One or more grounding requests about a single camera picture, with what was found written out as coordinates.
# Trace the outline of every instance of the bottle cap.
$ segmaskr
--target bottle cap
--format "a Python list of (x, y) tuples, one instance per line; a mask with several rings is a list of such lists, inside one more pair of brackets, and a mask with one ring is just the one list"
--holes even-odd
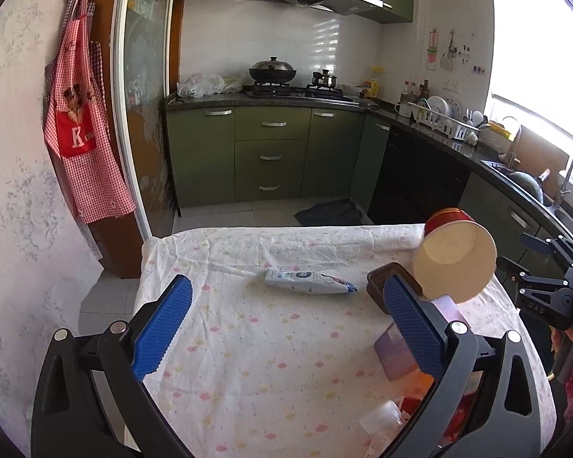
[(397, 426), (401, 421), (401, 412), (394, 401), (387, 401), (382, 406), (370, 411), (361, 419), (361, 426), (369, 435)]

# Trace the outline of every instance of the plastic bag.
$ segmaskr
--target plastic bag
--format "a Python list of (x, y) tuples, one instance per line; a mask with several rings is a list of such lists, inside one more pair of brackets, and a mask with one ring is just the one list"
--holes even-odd
[(176, 84), (176, 93), (185, 98), (201, 98), (222, 93), (225, 89), (225, 81), (217, 74), (193, 74), (183, 83)]
[(224, 77), (225, 89), (223, 90), (223, 93), (239, 93), (242, 91), (242, 83), (244, 82), (245, 77), (246, 74)]

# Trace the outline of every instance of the brown basket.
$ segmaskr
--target brown basket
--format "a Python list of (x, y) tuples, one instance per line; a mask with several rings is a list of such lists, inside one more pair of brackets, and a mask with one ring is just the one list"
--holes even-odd
[(384, 304), (384, 282), (389, 277), (400, 274), (412, 287), (418, 296), (422, 296), (422, 287), (416, 282), (416, 279), (399, 263), (392, 262), (387, 265), (379, 267), (379, 269), (371, 270), (367, 274), (367, 292), (369, 296), (376, 302), (377, 306), (385, 313), (390, 315)]

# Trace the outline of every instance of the red checkered apron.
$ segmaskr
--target red checkered apron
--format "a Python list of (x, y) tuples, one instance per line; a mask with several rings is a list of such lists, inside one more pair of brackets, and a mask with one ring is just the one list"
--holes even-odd
[(99, 43), (89, 41), (93, 4), (69, 0), (62, 43), (49, 73), (44, 139), (64, 164), (74, 204), (91, 223), (134, 211), (110, 149)]

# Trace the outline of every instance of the window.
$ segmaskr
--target window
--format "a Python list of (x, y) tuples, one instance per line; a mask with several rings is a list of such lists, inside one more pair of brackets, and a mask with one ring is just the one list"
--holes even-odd
[(494, 0), (490, 118), (513, 115), (573, 154), (573, 12), (564, 0)]

